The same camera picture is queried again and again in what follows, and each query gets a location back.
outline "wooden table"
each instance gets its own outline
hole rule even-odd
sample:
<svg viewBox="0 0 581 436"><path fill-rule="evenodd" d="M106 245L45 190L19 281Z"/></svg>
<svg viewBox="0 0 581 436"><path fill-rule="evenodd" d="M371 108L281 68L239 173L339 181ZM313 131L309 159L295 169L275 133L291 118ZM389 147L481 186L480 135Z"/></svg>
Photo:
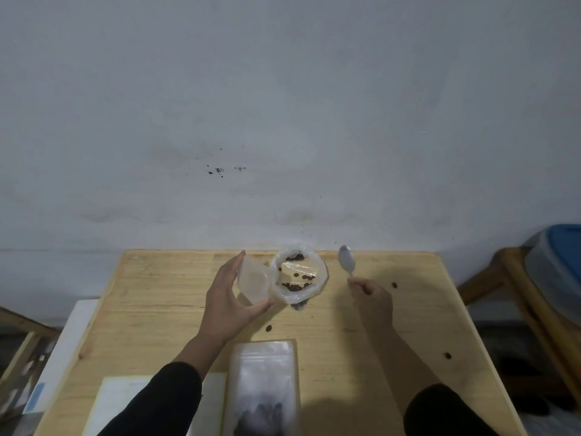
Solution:
<svg viewBox="0 0 581 436"><path fill-rule="evenodd" d="M511 289L527 325L539 340L563 378L571 396L581 407L581 328L573 324L544 299L525 270L530 248L504 248L490 264L463 283L458 291L466 305L501 285Z"/></svg>
<svg viewBox="0 0 581 436"><path fill-rule="evenodd" d="M273 252L249 254L267 262ZM153 374L169 362L196 334L206 290L233 255L127 251L37 435L80 435L103 377ZM321 256L330 275L322 294L301 312L275 306L236 341L296 339L305 436L403 435L402 417L352 306L336 252ZM524 436L440 258L432 253L357 252L356 260L357 275L393 293L396 329L440 379L499 434ZM267 325L272 325L270 332ZM226 371L228 351L213 370Z"/></svg>

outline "person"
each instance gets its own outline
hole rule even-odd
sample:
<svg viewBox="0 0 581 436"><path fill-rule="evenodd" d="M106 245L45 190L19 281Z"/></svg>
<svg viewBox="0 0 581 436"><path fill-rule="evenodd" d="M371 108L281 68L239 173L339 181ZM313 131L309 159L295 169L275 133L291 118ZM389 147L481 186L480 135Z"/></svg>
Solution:
<svg viewBox="0 0 581 436"><path fill-rule="evenodd" d="M166 435L187 433L198 409L202 381L226 343L274 301L241 304L232 285L245 252L222 265L206 294L206 308L198 334L176 358L151 379L100 436ZM416 355L393 328L391 294L375 282L347 279L353 302L367 337L383 368L408 436L496 435L472 409ZM237 428L236 436L278 436L272 432Z"/></svg>

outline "wall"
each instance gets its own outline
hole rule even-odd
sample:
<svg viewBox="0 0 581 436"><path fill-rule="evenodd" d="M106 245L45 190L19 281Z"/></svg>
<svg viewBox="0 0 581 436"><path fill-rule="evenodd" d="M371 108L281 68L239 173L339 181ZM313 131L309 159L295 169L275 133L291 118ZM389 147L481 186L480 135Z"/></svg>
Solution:
<svg viewBox="0 0 581 436"><path fill-rule="evenodd" d="M127 248L462 281L579 219L580 3L0 0L0 304L61 322Z"/></svg>

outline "metal spoon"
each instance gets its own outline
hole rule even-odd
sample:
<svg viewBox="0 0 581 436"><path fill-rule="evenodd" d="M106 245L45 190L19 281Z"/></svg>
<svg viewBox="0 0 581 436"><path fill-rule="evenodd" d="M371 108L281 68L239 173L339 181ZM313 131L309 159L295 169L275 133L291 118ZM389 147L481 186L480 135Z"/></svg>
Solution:
<svg viewBox="0 0 581 436"><path fill-rule="evenodd" d="M339 264L350 276L353 276L353 271L355 270L355 257L353 257L353 252L347 245L343 245L339 248Z"/></svg>

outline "hand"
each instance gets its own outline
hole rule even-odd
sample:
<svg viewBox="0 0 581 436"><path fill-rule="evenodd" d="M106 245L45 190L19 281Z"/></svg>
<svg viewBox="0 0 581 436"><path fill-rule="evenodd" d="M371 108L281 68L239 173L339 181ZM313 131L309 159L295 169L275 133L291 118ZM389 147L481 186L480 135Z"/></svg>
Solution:
<svg viewBox="0 0 581 436"><path fill-rule="evenodd" d="M384 337L392 332L392 295L367 278L349 277L347 284L351 290L353 303L359 311L359 318L372 344L375 337Z"/></svg>
<svg viewBox="0 0 581 436"><path fill-rule="evenodd" d="M218 338L222 344L236 337L275 303L269 298L253 306L244 306L234 296L232 285L245 254L242 251L221 266L206 294L206 309L198 334Z"/></svg>

